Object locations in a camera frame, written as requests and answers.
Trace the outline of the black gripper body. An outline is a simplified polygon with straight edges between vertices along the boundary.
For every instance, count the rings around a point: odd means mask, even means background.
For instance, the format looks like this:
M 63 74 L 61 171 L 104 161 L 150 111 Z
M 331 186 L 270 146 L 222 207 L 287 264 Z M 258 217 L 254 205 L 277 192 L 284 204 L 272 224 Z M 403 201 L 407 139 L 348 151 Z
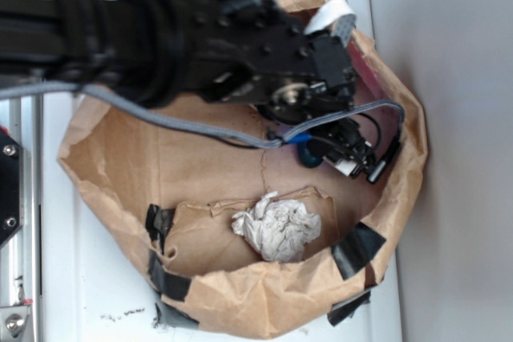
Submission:
M 402 106 L 381 99 L 356 107 L 357 72 L 339 38 L 310 37 L 309 49 L 321 79 L 306 85 L 288 85 L 274 92 L 267 105 L 257 107 L 266 119 L 291 126 L 285 143 L 306 142 L 309 152 L 323 158 L 350 178 L 365 174 L 375 184 L 400 147 Z M 376 156 L 382 129 L 368 114 L 378 107 L 398 111 L 395 136 L 384 155 Z

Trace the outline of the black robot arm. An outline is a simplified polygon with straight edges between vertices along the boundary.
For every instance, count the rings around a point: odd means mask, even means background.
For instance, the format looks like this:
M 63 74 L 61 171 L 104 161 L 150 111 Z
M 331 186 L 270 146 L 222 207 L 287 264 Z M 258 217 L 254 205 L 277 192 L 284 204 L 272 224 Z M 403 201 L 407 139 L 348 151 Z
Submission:
M 276 0 L 1 0 L 1 72 L 38 78 L 2 86 L 1 96 L 81 93 L 148 123 L 234 147 L 293 143 L 307 167 L 328 162 L 375 183 L 400 138 L 377 155 L 354 116 L 398 104 L 355 105 L 351 30 L 341 17 L 306 26 Z M 254 106 L 287 131 L 258 139 L 156 114 L 186 92 L 208 103 Z

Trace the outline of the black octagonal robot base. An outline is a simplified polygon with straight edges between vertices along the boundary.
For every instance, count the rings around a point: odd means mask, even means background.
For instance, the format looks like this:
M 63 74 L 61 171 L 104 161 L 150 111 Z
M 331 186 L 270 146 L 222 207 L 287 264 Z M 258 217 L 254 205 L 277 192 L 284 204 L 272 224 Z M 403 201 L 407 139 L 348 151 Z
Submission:
M 21 215 L 21 166 L 20 146 L 1 128 L 1 247 L 18 232 Z

